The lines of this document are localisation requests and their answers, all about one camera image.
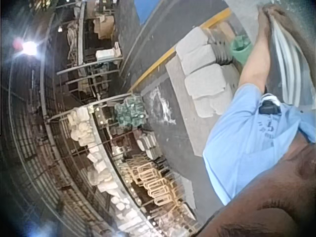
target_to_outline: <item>ceiling light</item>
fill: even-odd
[[[28,55],[36,55],[37,54],[37,44],[33,41],[28,41],[22,44],[23,53]]]

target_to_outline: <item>metal rail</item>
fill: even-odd
[[[108,59],[95,61],[95,62],[91,62],[91,63],[85,63],[85,64],[82,64],[82,65],[79,65],[79,66],[75,66],[75,67],[72,67],[72,68],[67,68],[65,70],[59,71],[56,74],[57,75],[61,75],[63,73],[68,73],[68,72],[71,72],[71,71],[74,71],[74,70],[77,70],[77,69],[80,69],[80,68],[85,68],[85,67],[96,65],[96,64],[100,64],[100,63],[110,63],[110,62],[120,61],[122,59],[123,59],[122,57],[114,57],[114,58],[108,58]]]

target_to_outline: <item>yellow stripe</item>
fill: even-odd
[[[212,18],[205,21],[200,27],[202,28],[210,28],[211,26],[215,25],[216,23],[226,19],[232,14],[232,11],[229,8],[226,8],[225,10],[222,10],[221,12],[217,13]]]
[[[210,28],[211,26],[215,25],[216,23],[226,19],[231,15],[232,11],[229,8],[217,13],[212,18],[205,21],[200,27],[202,28]],[[154,64],[152,64],[141,76],[140,78],[134,83],[134,85],[128,90],[131,92],[135,89],[153,70],[155,70],[160,64],[162,64],[166,59],[172,56],[175,52],[174,46],[169,49],[163,56],[161,56]]]

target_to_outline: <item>gray floor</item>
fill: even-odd
[[[171,81],[165,75],[161,76],[162,79],[157,79],[159,85],[154,81],[147,85],[151,90],[145,89],[147,93],[143,98],[149,113],[149,124],[172,169],[192,182],[195,214],[197,220],[203,224],[222,204],[209,181],[203,159],[193,153]],[[170,119],[163,117],[163,107],[157,91],[171,111]]]
[[[148,22],[123,70],[120,92],[133,83],[190,29],[227,7],[223,0],[164,0]],[[141,31],[133,0],[120,1],[116,16],[123,56],[129,53]]]
[[[165,0],[148,22],[132,50],[122,77],[114,81],[112,88],[115,91],[119,88],[119,93],[127,91],[147,68],[194,26],[202,24],[226,7],[222,0],[199,0],[198,4],[196,0]],[[120,1],[116,20],[118,39],[126,58],[141,31],[133,0]],[[168,119],[163,117],[164,108],[158,99],[157,90],[170,109],[169,120],[174,120],[175,123],[167,122]],[[164,65],[137,87],[136,92],[141,91],[145,93],[143,98],[149,113],[149,125],[155,132],[170,166],[192,182],[195,214],[197,220],[203,224],[222,205],[211,186],[204,161],[193,153],[178,101]]]

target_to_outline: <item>person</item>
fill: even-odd
[[[259,9],[253,51],[203,152],[224,207],[199,237],[306,236],[302,231],[315,221],[315,112],[263,95],[271,65],[268,14],[284,16],[277,7]]]

